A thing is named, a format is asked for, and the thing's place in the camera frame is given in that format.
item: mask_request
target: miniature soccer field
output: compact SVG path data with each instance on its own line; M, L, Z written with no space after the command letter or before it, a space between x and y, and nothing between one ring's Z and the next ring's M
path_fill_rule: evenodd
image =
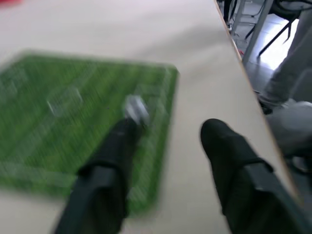
M139 94L151 124L134 157L132 213L157 195L177 70L164 64L28 55L0 74L0 186L67 197L77 169Z

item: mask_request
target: white field line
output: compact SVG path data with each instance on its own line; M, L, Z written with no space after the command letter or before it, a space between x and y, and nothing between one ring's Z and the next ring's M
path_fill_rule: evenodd
M18 69L18 71L10 71L10 86L4 87L0 79L0 102L6 104L10 99L16 97L19 89L28 80L24 69Z
M74 80L73 83L78 83L80 88L86 83L87 80L92 76L94 71L96 70L96 66L91 66L86 72L84 72L76 81ZM10 156L10 161L19 164L23 164L26 159L34 152L38 145L42 142L43 138L50 132L51 128L56 123L56 118L53 116L52 113L48 113L44 118L43 121L30 133L28 136L20 143L15 151ZM16 167L13 169L11 174L18 173Z
M19 179L22 181L31 181L35 183L44 183L61 188L71 186L76 179L75 175L62 172L49 172L45 169L27 167L17 163L0 163L0 176Z
M147 111L148 111L148 114L150 116L154 116L154 114L157 110L156 104L157 104L158 99L159 99L159 97L150 97L148 99L148 103L147 103L148 110ZM148 144L147 143L148 141L149 141L149 138L147 136L143 136L139 142L139 145L145 146Z
M140 94L148 94L150 96L159 96L161 92L161 85L145 85L145 84L138 84L134 91L135 95Z
M145 158L143 159L142 167L140 169L139 179L129 193L129 197L132 201L145 202L147 200L147 192L145 191L145 188L138 187L137 185L142 185L142 184L148 185L150 184L150 181L151 181L150 172L153 170L153 166L155 164L154 161L156 158L155 146L158 145L160 129L163 124L164 118L167 116L165 112L166 111L165 105L166 105L167 95L169 91L170 76L171 76L170 70L168 68L165 68L165 75L164 75L164 79L161 85L162 89L161 89L160 97L156 105L156 114L150 126L150 132L152 133L152 135L145 142L147 145L146 152L150 152L150 153L147 153L145 155Z

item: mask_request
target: chair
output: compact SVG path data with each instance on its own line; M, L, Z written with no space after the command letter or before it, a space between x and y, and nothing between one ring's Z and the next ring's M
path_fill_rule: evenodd
M286 40L288 40L288 39L290 38L290 36L291 36L292 23L294 22L295 19L299 18L299 16L300 16L300 12L294 13L294 12L290 12L290 11L281 9L281 8L278 6L278 4L276 3L277 1L278 1L278 0L274 0L274 1L273 1L272 7L271 7L271 9L270 9L270 11L269 11L269 14L275 14L275 15L277 15L277 16L279 16L279 17L285 19L285 20L288 20L289 22L282 28L281 31L279 31L279 32L276 34L276 36L275 36L272 40L270 40L270 42L269 42L266 46L264 46L264 48L259 52L258 57L260 57L260 56L263 54L263 52L265 52L266 49L267 49L270 45L272 45L272 43L273 43L286 29L288 29L288 37L287 37ZM253 33L254 28L255 28L255 26L254 26L254 27L249 31L249 33L245 36L245 40L250 36L251 33Z

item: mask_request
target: gray pants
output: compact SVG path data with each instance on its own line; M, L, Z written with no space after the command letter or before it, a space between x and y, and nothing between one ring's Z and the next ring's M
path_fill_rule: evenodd
M307 68L312 68L312 10L301 13L288 55L260 94L260 101L270 108L286 102Z

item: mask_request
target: white table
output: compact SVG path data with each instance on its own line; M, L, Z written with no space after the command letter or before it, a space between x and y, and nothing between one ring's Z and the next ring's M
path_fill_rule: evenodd
M180 71L159 200L126 234L228 233L199 128L219 118L245 135L296 197L213 0L24 0L0 8L0 60L26 49L168 62ZM63 202L0 192L5 234L51 231Z

